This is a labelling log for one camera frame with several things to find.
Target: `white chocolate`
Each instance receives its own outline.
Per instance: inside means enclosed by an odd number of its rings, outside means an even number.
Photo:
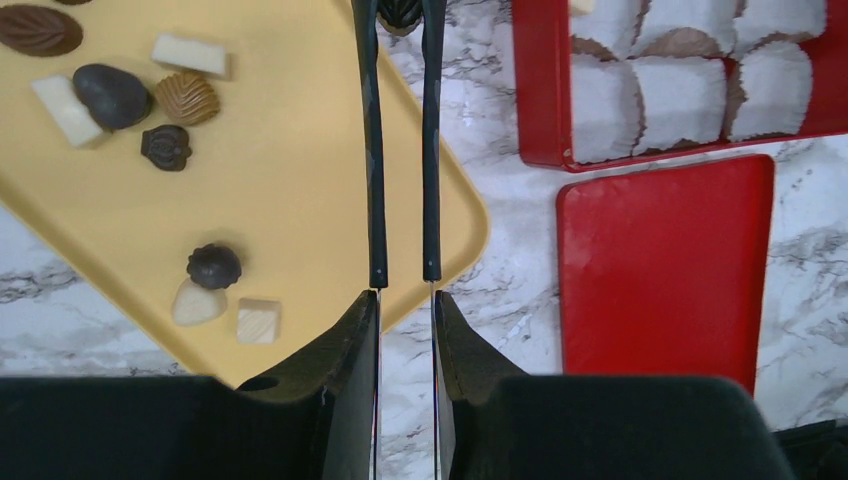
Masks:
[[[568,0],[570,15],[588,15],[595,9],[595,0]]]
[[[214,320],[225,311],[227,297],[223,290],[207,290],[188,279],[177,291],[172,315],[174,323],[190,327]]]
[[[109,136],[79,101],[69,78],[53,75],[33,80],[30,86],[74,148],[94,146]]]
[[[227,50],[221,45],[160,33],[150,56],[154,62],[227,76]]]
[[[239,300],[239,343],[274,343],[280,334],[281,311],[280,302],[273,300]]]

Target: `red tray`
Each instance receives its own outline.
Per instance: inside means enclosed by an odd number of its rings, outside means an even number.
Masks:
[[[568,0],[512,0],[512,14],[519,149],[528,165],[585,172],[775,141],[721,140],[660,155],[579,164],[571,156]],[[848,58],[848,1],[828,2],[827,30],[801,47],[813,62],[813,95],[801,132],[784,139],[848,132],[848,82],[843,73]]]
[[[557,198],[569,374],[701,374],[754,391],[774,186],[756,155]]]

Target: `oval dark chocolate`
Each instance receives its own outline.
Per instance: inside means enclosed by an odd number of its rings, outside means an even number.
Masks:
[[[103,127],[120,130],[150,114],[153,97],[135,75],[92,63],[74,72],[74,89],[91,116]]]
[[[209,290],[227,288],[241,277],[241,261],[227,247],[210,243],[194,249],[186,271],[191,281]]]

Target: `metal rod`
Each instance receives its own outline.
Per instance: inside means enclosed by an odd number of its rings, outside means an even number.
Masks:
[[[430,351],[433,352],[433,478],[439,479],[439,366],[436,348],[436,286],[430,282]]]
[[[374,336],[376,352],[374,355],[374,428],[373,428],[373,445],[372,448],[372,462],[374,464],[373,467],[373,480],[381,480],[383,478],[383,467],[382,462],[380,461],[382,458],[382,449],[383,449],[383,425],[382,425],[382,415],[380,414],[380,405],[381,405],[381,397],[383,395],[383,312],[382,312],[382,303],[381,303],[382,291],[377,290],[377,328],[375,328]]]

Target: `white marble surface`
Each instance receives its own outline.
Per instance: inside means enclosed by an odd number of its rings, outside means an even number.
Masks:
[[[420,31],[383,40],[420,94]],[[477,331],[520,367],[560,372],[554,197],[586,176],[529,168],[518,158],[508,0],[451,2],[444,75],[443,135],[492,218],[483,259],[449,290]],[[756,400],[774,428],[844,416],[848,137],[744,151],[778,162]],[[3,210],[0,245],[0,374],[181,373]],[[432,478],[429,328],[421,310],[385,338],[386,479]]]

